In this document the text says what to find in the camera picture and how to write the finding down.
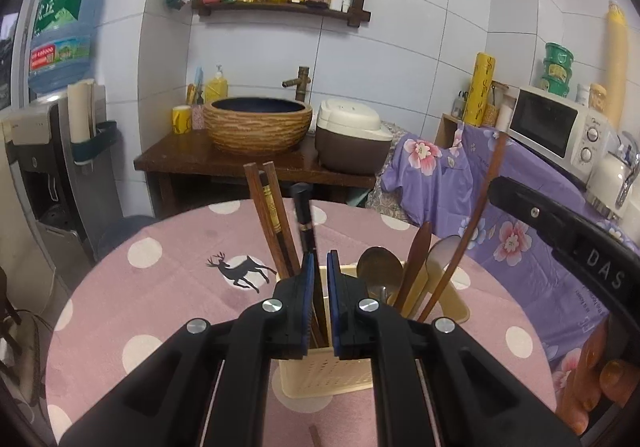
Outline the person's right hand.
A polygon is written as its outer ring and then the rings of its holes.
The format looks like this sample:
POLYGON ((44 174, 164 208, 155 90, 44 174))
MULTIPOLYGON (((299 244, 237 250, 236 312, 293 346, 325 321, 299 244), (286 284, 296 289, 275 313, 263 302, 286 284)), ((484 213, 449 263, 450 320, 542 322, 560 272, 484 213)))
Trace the person's right hand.
POLYGON ((605 318, 580 350, 577 365, 560 389, 556 415, 577 435, 589 424, 589 414, 602 397, 625 407, 639 384, 639 368, 626 360, 603 363, 608 319, 605 318))

